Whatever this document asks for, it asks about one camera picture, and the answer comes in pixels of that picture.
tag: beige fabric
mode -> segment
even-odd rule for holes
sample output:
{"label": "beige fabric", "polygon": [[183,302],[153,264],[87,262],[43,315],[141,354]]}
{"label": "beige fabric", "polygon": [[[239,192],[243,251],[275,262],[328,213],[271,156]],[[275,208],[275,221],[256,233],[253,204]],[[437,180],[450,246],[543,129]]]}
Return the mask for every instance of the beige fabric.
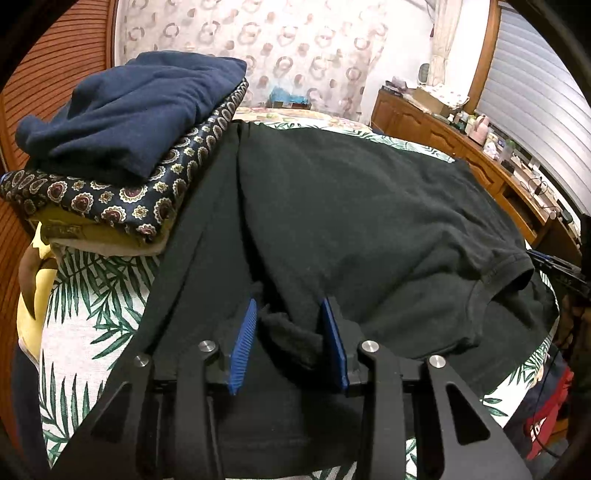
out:
{"label": "beige fabric", "polygon": [[125,13],[123,63],[151,50],[237,57],[243,106],[264,106],[278,86],[349,119],[388,34],[384,0],[130,0]]}
{"label": "beige fabric", "polygon": [[463,0],[437,0],[435,7],[435,29],[433,34],[433,56],[429,66],[427,85],[445,83],[447,59],[456,36]]}

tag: black cloth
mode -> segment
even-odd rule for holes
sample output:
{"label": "black cloth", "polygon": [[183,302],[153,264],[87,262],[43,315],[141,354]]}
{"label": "black cloth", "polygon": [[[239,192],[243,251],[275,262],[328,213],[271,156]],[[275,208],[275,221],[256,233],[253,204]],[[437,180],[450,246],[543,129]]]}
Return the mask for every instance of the black cloth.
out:
{"label": "black cloth", "polygon": [[241,82],[243,60],[178,51],[141,53],[85,78],[48,123],[28,115],[17,145],[29,168],[126,187]]}
{"label": "black cloth", "polygon": [[39,373],[18,345],[12,357],[11,392],[25,463],[33,477],[42,480],[49,476],[50,468],[39,411]]}
{"label": "black cloth", "polygon": [[356,460],[362,399],[323,383],[324,296],[399,355],[445,353],[480,395],[557,313],[521,235],[466,164],[333,132],[232,124],[170,242],[105,393],[138,351],[153,354],[155,378],[175,378],[183,352],[262,285],[245,383],[215,401],[230,478]]}

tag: wall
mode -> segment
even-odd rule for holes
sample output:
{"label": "wall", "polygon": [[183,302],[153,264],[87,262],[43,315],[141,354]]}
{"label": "wall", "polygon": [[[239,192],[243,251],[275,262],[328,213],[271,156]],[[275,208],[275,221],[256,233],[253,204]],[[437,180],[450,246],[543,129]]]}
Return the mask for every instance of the wall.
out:
{"label": "wall", "polygon": [[488,23],[490,0],[464,0],[446,70],[446,84],[467,95],[476,73]]}
{"label": "wall", "polygon": [[[433,23],[423,0],[391,0],[388,39],[382,58],[368,77],[361,101],[361,122],[368,124],[384,81],[400,77],[417,86],[418,69],[431,60]],[[490,0],[464,0],[446,70],[446,84],[467,95],[484,42]]]}
{"label": "wall", "polygon": [[369,123],[378,91],[386,80],[396,76],[414,88],[418,68],[431,59],[433,22],[423,0],[390,0],[387,24],[388,38],[382,57],[368,75],[363,91],[359,121],[364,124]]}

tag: bed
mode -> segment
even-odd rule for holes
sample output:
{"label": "bed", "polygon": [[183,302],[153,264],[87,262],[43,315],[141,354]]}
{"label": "bed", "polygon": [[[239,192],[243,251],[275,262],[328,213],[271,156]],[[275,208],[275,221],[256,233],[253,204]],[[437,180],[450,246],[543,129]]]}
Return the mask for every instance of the bed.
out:
{"label": "bed", "polygon": [[[435,149],[374,134],[367,126],[318,112],[239,108],[234,120],[261,122],[271,128],[320,128],[418,151],[453,162]],[[39,361],[39,406],[50,464],[58,458],[77,426],[100,397],[113,364],[141,323],[157,256],[104,257],[61,247],[61,261],[47,299]],[[543,275],[544,282],[550,286]],[[554,331],[528,360],[482,399],[504,426],[525,393],[543,373]],[[416,441],[406,445],[407,479],[417,474]],[[306,478],[351,478],[354,465],[315,472]]]}

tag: cardboard box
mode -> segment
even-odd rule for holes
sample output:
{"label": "cardboard box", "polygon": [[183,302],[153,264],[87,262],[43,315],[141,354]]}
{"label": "cardboard box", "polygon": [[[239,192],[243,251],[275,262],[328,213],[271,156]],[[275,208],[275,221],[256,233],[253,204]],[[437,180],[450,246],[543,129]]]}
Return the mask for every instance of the cardboard box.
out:
{"label": "cardboard box", "polygon": [[453,112],[453,110],[445,103],[440,102],[433,95],[425,92],[425,90],[422,88],[417,88],[415,91],[413,91],[413,99],[415,99],[424,107],[428,108],[431,113],[436,113],[438,115],[444,116],[445,118],[447,118],[449,114]]}

